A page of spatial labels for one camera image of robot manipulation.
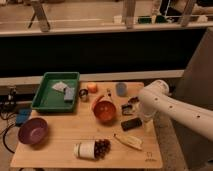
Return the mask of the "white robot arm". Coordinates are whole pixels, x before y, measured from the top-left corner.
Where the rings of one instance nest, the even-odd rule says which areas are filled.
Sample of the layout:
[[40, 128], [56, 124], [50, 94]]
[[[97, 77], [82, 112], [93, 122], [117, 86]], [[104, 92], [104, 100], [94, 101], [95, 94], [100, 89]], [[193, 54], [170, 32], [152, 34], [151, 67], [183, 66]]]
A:
[[138, 112], [142, 119], [150, 121], [160, 112], [213, 141], [213, 111], [175, 100], [168, 94], [169, 86], [163, 80], [143, 87], [138, 93]]

